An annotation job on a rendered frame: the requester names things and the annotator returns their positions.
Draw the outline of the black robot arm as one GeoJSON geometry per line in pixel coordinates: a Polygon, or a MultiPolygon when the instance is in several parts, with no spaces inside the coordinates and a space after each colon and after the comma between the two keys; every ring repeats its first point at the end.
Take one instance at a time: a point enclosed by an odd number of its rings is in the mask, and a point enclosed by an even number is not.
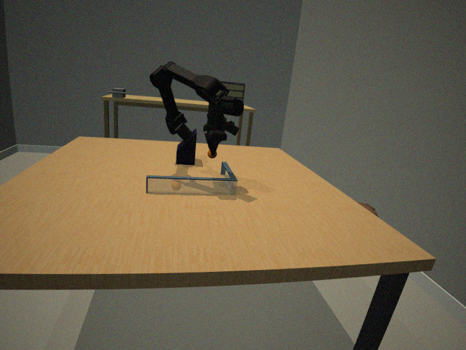
{"type": "MultiPolygon", "coordinates": [[[[187,120],[184,114],[177,110],[171,91],[173,79],[191,87],[202,99],[207,101],[209,103],[208,112],[240,116],[244,111],[243,101],[234,96],[228,96],[229,90],[218,79],[209,75],[196,75],[176,65],[173,61],[169,61],[165,66],[161,65],[150,74],[150,81],[160,91],[167,112],[166,124],[170,133],[173,135],[178,133],[183,142],[186,142],[194,132],[185,126],[187,120]],[[219,90],[221,92],[216,95],[219,90]]],[[[234,125],[233,121],[227,122],[225,118],[221,131],[223,130],[236,136],[239,128],[234,125]]]]}

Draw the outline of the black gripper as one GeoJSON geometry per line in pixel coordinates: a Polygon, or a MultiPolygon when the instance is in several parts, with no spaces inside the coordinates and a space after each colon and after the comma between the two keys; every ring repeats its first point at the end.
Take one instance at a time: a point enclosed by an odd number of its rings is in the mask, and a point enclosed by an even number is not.
{"type": "Polygon", "coordinates": [[[208,147],[211,151],[211,155],[215,155],[218,144],[221,141],[226,141],[227,135],[222,129],[223,119],[225,118],[223,114],[216,114],[208,112],[207,114],[207,124],[203,126],[203,131],[205,133],[206,141],[208,147]]]}

